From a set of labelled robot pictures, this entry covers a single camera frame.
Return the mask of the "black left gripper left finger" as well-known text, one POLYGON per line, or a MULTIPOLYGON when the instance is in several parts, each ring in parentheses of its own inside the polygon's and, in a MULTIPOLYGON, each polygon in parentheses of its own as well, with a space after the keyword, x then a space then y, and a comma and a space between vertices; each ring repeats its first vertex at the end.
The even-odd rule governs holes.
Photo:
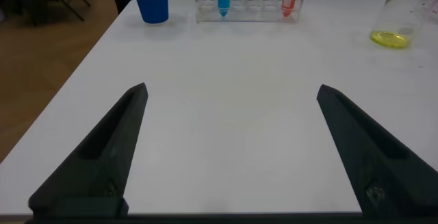
POLYGON ((35 217, 121 217, 123 195, 148 100, 131 87, 29 198, 35 217))

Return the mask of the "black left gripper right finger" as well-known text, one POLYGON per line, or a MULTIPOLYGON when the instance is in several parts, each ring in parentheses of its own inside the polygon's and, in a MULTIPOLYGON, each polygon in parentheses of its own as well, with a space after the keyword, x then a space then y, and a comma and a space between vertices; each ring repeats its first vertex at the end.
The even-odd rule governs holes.
POLYGON ((437 217, 437 171, 342 92, 321 85, 317 101, 364 216, 437 217))

